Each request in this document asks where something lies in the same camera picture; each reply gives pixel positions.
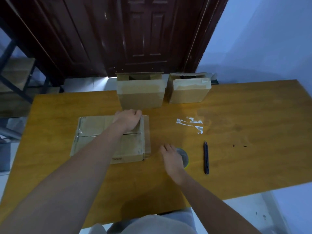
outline cardboard box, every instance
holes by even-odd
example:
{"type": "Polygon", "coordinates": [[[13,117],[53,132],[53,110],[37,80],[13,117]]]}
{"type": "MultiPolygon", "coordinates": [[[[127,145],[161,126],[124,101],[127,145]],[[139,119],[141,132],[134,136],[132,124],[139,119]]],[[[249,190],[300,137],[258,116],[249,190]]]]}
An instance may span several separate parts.
{"type": "Polygon", "coordinates": [[[116,73],[117,95],[122,109],[161,107],[166,91],[161,73],[116,73]]]}
{"type": "Polygon", "coordinates": [[[207,73],[169,74],[167,91],[170,104],[198,103],[211,89],[207,73]]]}
{"type": "MultiPolygon", "coordinates": [[[[112,124],[114,116],[81,117],[78,121],[70,156],[73,156],[112,124]]],[[[142,116],[138,125],[122,135],[111,164],[143,161],[151,153],[149,117],[142,116]]]]}

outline yellow wooden table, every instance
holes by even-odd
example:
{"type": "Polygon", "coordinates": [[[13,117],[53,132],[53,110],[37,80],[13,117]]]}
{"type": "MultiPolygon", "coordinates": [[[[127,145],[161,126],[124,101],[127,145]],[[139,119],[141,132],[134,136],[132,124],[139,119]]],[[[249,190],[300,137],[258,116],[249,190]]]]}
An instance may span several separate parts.
{"type": "MultiPolygon", "coordinates": [[[[0,205],[0,221],[70,158],[78,117],[120,109],[115,91],[36,96],[0,205]]],[[[312,100],[296,80],[213,85],[201,103],[164,101],[143,114],[150,117],[151,157],[109,167],[84,227],[189,205],[165,173],[158,148],[166,142],[188,153],[186,171],[221,199],[312,181],[312,100]],[[202,126],[202,133],[195,126],[202,126]],[[203,171],[204,140],[209,175],[203,171]]]]}

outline white floor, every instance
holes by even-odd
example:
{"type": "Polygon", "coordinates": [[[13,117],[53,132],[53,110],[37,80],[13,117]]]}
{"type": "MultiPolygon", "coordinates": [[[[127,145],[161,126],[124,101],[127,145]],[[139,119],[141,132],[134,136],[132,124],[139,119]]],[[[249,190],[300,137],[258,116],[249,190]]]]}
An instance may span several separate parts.
{"type": "MultiPolygon", "coordinates": [[[[163,80],[167,80],[168,75],[163,76],[163,80]]],[[[79,78],[79,79],[67,79],[64,83],[65,92],[84,92],[84,91],[101,91],[101,90],[116,90],[116,78],[79,78]]],[[[8,124],[12,127],[21,127],[25,124],[26,119],[11,120],[8,124]]],[[[19,143],[11,144],[11,163],[13,163],[15,153],[17,151],[19,143]]],[[[0,173],[0,197],[3,195],[3,191],[7,182],[9,174],[0,173]]],[[[267,195],[254,194],[245,197],[239,197],[235,199],[225,200],[224,202],[239,212],[244,218],[246,218],[252,225],[254,225],[258,230],[264,234],[287,234],[290,233],[285,226],[284,220],[279,213],[279,208],[274,202],[269,198],[271,193],[267,195]]],[[[200,220],[194,213],[194,220],[197,232],[199,234],[207,233],[201,224],[200,220]]],[[[111,224],[104,225],[107,230],[111,224]]],[[[80,233],[88,233],[90,228],[82,229],[80,233]]]]}

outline wooden door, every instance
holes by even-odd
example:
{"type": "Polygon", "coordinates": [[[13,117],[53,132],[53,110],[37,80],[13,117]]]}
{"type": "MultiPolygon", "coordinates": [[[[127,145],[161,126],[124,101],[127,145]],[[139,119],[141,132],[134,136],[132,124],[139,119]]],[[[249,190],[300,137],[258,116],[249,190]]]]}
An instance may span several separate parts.
{"type": "Polygon", "coordinates": [[[205,0],[10,0],[66,77],[182,69],[205,0]]]}

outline pen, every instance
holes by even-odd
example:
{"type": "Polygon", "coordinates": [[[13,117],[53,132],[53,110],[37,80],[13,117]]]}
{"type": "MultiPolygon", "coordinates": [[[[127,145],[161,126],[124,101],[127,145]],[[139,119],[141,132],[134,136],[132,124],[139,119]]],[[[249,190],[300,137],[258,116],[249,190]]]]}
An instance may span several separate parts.
{"type": "Polygon", "coordinates": [[[209,174],[209,156],[208,156],[208,144],[204,143],[204,173],[209,174]]]}

